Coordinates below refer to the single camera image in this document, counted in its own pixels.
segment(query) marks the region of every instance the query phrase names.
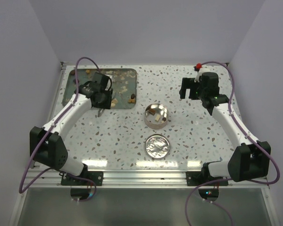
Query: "brown kibble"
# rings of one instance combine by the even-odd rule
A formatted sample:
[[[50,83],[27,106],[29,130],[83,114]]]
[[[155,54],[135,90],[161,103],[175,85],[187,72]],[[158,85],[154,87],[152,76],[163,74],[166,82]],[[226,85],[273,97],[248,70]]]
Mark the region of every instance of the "brown kibble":
[[[117,104],[118,100],[114,98],[111,102],[114,103],[114,104]]]
[[[156,111],[155,111],[155,109],[150,108],[150,109],[149,109],[149,113],[150,113],[151,115],[155,115],[155,114],[156,114]]]

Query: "black mounting bracket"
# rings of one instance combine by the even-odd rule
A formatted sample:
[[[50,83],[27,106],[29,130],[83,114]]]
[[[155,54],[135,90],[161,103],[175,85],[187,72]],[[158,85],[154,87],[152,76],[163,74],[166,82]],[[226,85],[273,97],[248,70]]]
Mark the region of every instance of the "black mounting bracket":
[[[222,179],[222,177],[214,178],[214,177],[204,177],[201,171],[188,171],[185,173],[187,186],[198,186],[205,182]],[[227,181],[223,181],[219,183],[219,186],[228,186]]]
[[[87,186],[90,185],[87,181],[76,180],[68,176],[65,173],[59,173],[62,176],[61,185],[62,186]],[[87,171],[84,174],[85,179],[92,180],[96,186],[102,186],[104,173],[102,171]]]

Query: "metal frame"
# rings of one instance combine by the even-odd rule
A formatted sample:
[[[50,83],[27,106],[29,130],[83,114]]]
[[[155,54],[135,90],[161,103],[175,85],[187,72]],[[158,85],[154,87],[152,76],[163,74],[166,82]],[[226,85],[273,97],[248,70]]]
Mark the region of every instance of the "metal frame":
[[[277,215],[277,211],[275,209],[275,205],[271,198],[270,189],[269,187],[261,188],[262,195],[264,198],[264,203],[268,212],[268,216],[272,226],[280,226],[280,219]]]
[[[62,64],[61,72],[58,78],[58,84],[56,88],[56,94],[53,98],[50,113],[48,115],[48,121],[54,114],[55,104],[58,98],[58,92],[60,85],[63,81],[64,73],[68,63]],[[25,184],[27,185],[37,174],[43,169],[40,169],[39,163],[34,165],[33,169],[30,169]],[[193,189],[194,186],[187,186],[185,170],[99,170],[104,172],[103,185],[101,188],[167,188],[167,189]],[[265,181],[265,178],[257,179],[259,181]],[[39,188],[67,188],[69,186],[61,186],[61,176],[54,170],[49,170],[42,175],[41,178],[35,181],[31,187]],[[264,197],[266,209],[271,221],[272,226],[279,226],[280,221],[275,211],[274,204],[270,196],[269,187],[266,185],[256,184],[249,181],[242,181],[235,183],[229,182],[229,186],[222,187],[223,189],[228,188],[261,188],[262,195]],[[10,226],[17,226],[23,205],[26,199],[27,192],[19,194],[9,221]]]

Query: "glass panel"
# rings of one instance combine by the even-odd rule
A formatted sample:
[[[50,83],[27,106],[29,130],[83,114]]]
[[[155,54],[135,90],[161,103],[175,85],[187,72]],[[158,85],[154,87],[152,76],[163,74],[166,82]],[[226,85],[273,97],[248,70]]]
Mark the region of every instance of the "glass panel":
[[[20,226],[185,226],[184,203],[190,189],[99,188],[89,202],[77,205],[69,188],[29,189]],[[270,226],[261,189],[220,189],[216,201],[233,216],[236,226]],[[227,214],[203,202],[189,201],[195,226],[227,226]]]

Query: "red cap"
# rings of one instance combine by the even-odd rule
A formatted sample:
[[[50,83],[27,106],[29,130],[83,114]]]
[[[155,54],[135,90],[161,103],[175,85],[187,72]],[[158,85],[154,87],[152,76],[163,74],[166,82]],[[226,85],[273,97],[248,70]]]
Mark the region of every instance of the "red cap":
[[[201,64],[196,64],[196,69],[200,69],[202,68],[202,65]]]

